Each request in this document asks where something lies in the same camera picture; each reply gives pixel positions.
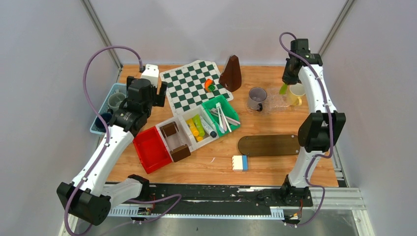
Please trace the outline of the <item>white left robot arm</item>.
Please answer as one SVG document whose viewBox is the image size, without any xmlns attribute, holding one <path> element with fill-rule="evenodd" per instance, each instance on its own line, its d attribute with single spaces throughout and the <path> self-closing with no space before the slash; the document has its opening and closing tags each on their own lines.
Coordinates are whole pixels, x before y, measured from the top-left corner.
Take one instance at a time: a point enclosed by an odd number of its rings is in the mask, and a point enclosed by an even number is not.
<svg viewBox="0 0 417 236">
<path fill-rule="evenodd" d="M 126 98 L 104 123 L 106 134 L 100 146 L 70 183 L 62 182 L 57 188 L 65 218 L 73 215 L 98 226 L 119 204 L 150 199 L 149 181 L 138 175 L 129 175 L 111 187 L 105 183 L 121 154 L 147 123 L 152 108 L 164 106 L 167 86 L 167 82 L 157 87 L 149 79 L 128 77 Z"/>
</svg>

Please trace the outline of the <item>white toothbrush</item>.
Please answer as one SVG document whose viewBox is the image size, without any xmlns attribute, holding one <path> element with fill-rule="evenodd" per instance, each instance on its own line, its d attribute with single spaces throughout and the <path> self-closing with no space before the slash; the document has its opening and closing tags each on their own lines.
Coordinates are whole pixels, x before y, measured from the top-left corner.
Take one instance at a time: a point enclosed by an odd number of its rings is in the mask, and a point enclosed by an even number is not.
<svg viewBox="0 0 417 236">
<path fill-rule="evenodd" d="M 231 132 L 231 127 L 226 119 L 226 116 L 224 115 L 223 109 L 221 107 L 220 102 L 216 103 L 216 110 L 219 118 L 219 124 L 221 129 L 223 130 L 223 133 L 225 132 Z"/>
</svg>

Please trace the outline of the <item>yellow toothpaste tube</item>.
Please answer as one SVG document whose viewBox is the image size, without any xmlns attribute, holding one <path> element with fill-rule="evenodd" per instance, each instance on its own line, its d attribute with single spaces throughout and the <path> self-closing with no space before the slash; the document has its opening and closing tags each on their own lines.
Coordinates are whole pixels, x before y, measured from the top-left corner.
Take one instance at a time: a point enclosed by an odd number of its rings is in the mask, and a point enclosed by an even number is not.
<svg viewBox="0 0 417 236">
<path fill-rule="evenodd" d="M 199 130 L 197 129 L 195 123 L 193 122 L 193 120 L 190 118 L 186 121 L 187 125 L 189 126 L 189 129 L 191 131 L 191 133 L 193 134 L 194 137 L 198 137 L 200 135 Z"/>
</svg>

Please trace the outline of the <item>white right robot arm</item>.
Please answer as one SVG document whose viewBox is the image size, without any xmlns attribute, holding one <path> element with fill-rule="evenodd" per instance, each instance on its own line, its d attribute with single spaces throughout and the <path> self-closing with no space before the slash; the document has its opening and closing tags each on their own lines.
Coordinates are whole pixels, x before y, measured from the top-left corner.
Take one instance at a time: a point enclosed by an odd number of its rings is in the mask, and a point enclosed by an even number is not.
<svg viewBox="0 0 417 236">
<path fill-rule="evenodd" d="M 329 96 L 319 54 L 309 50 L 308 39 L 295 38 L 287 50 L 289 57 L 282 80 L 287 85 L 303 85 L 310 114 L 298 130 L 300 151 L 296 164 L 286 176 L 281 199 L 294 205 L 309 194 L 311 174 L 321 158 L 331 158 L 333 148 L 346 123 Z"/>
</svg>

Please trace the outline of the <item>cream mug yellow handle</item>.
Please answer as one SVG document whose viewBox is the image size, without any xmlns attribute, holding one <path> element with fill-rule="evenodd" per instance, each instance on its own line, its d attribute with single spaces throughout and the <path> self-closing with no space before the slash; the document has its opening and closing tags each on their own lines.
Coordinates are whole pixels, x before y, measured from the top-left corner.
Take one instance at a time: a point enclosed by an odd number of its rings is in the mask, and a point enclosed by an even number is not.
<svg viewBox="0 0 417 236">
<path fill-rule="evenodd" d="M 289 85 L 287 89 L 287 104 L 289 106 L 301 106 L 304 95 L 305 90 L 302 84 Z"/>
</svg>

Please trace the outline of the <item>purple mug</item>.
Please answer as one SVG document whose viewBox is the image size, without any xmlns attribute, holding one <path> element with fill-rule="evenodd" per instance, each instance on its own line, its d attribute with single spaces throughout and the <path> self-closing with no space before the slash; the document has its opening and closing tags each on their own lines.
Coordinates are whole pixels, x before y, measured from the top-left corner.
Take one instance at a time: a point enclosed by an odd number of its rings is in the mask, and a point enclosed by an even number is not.
<svg viewBox="0 0 417 236">
<path fill-rule="evenodd" d="M 248 93 L 248 98 L 251 98 L 255 101 L 261 102 L 265 99 L 267 99 L 268 94 L 266 92 L 265 89 L 261 88 L 261 87 L 254 87 L 251 88 L 249 93 Z"/>
</svg>

